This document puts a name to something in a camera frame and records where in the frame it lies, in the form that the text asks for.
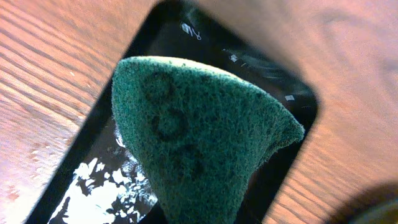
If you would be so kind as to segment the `green scouring sponge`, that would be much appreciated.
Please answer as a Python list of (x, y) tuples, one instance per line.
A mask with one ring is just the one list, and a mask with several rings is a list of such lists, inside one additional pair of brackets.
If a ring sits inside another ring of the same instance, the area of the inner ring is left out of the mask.
[(112, 109), (169, 223), (233, 223), (252, 174), (305, 132), (261, 88), (182, 58), (121, 60)]

